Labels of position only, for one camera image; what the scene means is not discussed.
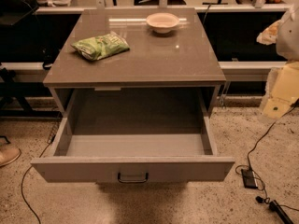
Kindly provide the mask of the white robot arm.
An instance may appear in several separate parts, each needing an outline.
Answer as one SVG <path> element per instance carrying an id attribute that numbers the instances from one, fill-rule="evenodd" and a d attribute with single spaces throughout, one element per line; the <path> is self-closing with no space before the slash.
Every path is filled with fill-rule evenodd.
<path id="1" fill-rule="evenodd" d="M 259 33 L 256 41 L 275 44 L 277 54 L 287 60 L 269 72 L 261 102 L 263 115 L 279 119 L 299 100 L 299 6 L 291 6 L 280 20 Z"/>

